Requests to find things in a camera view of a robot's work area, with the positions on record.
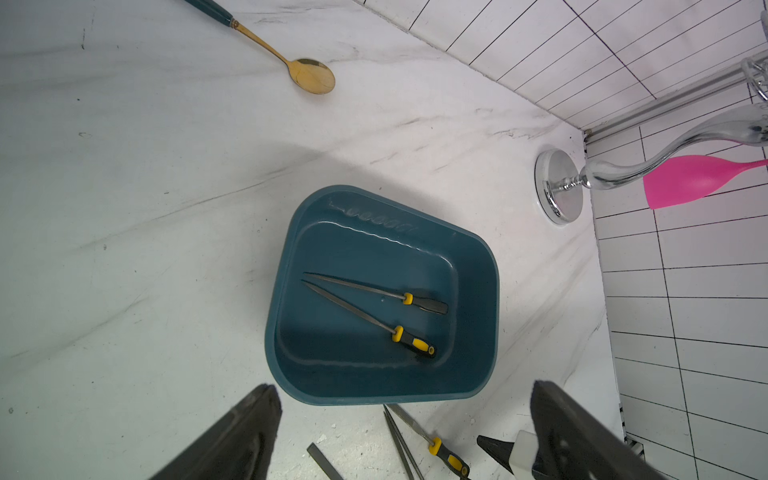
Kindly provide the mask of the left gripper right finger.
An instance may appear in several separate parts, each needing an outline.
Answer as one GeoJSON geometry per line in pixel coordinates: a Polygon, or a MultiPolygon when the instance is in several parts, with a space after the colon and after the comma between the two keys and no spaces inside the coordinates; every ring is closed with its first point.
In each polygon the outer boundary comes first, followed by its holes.
{"type": "Polygon", "coordinates": [[[550,479],[662,477],[556,383],[535,381],[530,408],[550,479]]]}

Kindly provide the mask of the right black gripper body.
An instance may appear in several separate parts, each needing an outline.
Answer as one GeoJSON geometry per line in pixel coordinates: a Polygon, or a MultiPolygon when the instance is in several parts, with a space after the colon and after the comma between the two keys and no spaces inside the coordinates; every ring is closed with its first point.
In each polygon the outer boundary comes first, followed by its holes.
{"type": "Polygon", "coordinates": [[[478,435],[477,445],[517,480],[547,480],[549,475],[534,433],[520,431],[514,442],[478,435]]]}

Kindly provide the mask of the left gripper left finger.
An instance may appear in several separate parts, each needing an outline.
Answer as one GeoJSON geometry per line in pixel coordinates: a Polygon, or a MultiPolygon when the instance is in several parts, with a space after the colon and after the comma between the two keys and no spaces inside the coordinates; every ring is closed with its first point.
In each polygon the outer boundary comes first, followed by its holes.
{"type": "Polygon", "coordinates": [[[275,386],[249,392],[155,479],[265,479],[282,416],[275,386]]]}

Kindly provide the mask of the crossing yellow file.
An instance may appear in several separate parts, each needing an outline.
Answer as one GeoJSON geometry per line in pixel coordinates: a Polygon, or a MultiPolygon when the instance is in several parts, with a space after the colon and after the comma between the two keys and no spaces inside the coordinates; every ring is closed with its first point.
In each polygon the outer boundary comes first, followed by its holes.
{"type": "Polygon", "coordinates": [[[453,452],[439,436],[432,436],[429,434],[399,404],[386,404],[386,407],[403,420],[416,434],[422,437],[428,443],[430,454],[439,458],[453,474],[460,479],[469,478],[470,466],[468,463],[458,454],[453,452]]]}

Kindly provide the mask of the teal plastic storage box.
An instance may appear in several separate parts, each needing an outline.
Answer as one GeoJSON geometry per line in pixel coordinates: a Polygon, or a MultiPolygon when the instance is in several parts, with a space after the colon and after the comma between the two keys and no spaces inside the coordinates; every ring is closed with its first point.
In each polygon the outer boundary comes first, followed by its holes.
{"type": "Polygon", "coordinates": [[[308,196],[289,223],[266,324],[279,386],[310,405],[469,398],[494,370],[499,272],[476,234],[363,189],[308,196]],[[442,301],[446,315],[307,276],[317,273],[442,301]],[[434,358],[306,287],[313,283],[382,323],[432,343],[434,358]]]}

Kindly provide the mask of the chrome glass holder stand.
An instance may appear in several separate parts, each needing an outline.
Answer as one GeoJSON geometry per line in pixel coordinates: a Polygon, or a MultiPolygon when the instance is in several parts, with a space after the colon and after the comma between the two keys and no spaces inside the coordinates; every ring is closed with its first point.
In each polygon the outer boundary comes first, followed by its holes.
{"type": "Polygon", "coordinates": [[[720,113],[686,131],[651,159],[632,166],[591,161],[578,169],[563,150],[539,154],[534,168],[538,202],[555,224],[575,221],[582,212],[583,191],[612,190],[640,180],[666,160],[680,157],[686,147],[710,141],[728,141],[749,147],[767,145],[767,61],[744,59],[741,70],[747,83],[756,88],[762,101],[720,113]]]}

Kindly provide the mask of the pink plastic wine glass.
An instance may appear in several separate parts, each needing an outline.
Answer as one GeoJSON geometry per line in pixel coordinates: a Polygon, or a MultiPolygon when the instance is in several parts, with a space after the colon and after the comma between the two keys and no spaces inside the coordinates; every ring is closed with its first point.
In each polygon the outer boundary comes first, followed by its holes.
{"type": "Polygon", "coordinates": [[[658,210],[702,199],[736,176],[766,166],[766,159],[738,163],[714,156],[673,157],[645,175],[643,187],[649,208],[658,210]]]}

